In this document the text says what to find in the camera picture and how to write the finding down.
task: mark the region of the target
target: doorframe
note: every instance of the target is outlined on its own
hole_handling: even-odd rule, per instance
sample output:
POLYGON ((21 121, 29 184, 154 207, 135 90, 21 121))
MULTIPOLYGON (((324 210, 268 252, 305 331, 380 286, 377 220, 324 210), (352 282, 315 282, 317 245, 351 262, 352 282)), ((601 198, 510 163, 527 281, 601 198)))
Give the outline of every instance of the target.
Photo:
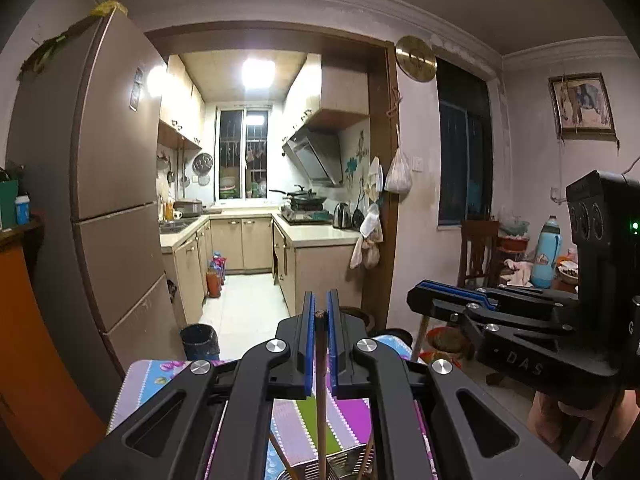
MULTIPOLYGON (((336 28, 268 21, 191 23, 150 30, 146 36, 165 58, 206 50, 295 50, 320 54, 366 70, 370 155, 377 156, 385 174, 388 172, 398 148, 396 126, 399 125, 396 48, 390 41, 336 28)), ((380 262, 364 271, 362 287, 362 309, 374 317, 377 329, 386 327, 398 230, 398 195, 386 192, 383 197, 380 223, 384 241, 379 244, 380 262)))

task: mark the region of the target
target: window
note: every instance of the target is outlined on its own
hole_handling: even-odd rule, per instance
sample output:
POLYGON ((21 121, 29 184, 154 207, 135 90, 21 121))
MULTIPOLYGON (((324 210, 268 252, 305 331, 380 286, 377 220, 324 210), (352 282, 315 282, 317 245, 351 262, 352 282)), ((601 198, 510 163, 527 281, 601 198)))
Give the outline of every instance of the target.
POLYGON ((219 110, 216 200, 267 197, 269 111, 219 110))
POLYGON ((493 185, 491 113, 486 83, 438 59, 440 206, 438 225, 488 218, 493 185))

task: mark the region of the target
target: blue thermos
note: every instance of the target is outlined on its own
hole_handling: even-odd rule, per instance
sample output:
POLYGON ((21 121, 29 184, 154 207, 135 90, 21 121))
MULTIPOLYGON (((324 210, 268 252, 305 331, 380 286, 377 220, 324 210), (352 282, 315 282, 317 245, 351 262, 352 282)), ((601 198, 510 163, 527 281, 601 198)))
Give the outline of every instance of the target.
POLYGON ((556 271, 556 258, 562 247, 562 237, 558 220, 554 215, 549 217, 540 231, 538 246, 536 247, 536 257, 533 260, 531 271, 531 283, 540 288, 551 288, 556 271))

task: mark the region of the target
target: kitchen sink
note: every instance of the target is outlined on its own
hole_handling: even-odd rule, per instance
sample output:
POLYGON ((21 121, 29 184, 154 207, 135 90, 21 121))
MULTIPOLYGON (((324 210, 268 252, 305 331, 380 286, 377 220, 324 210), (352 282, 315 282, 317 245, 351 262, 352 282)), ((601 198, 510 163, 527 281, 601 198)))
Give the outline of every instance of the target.
POLYGON ((185 227, 193 224, 198 218, 180 218, 179 220, 165 220, 160 222, 160 234, 172 235, 179 233, 185 227))

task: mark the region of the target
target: gas stove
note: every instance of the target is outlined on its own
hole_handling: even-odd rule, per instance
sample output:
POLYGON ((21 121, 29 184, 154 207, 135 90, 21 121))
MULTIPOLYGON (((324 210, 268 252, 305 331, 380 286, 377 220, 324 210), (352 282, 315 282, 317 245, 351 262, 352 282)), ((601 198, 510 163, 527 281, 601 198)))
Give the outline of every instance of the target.
POLYGON ((290 224, 329 224, 333 218, 326 209, 293 210, 289 205, 280 208, 280 216, 290 224))

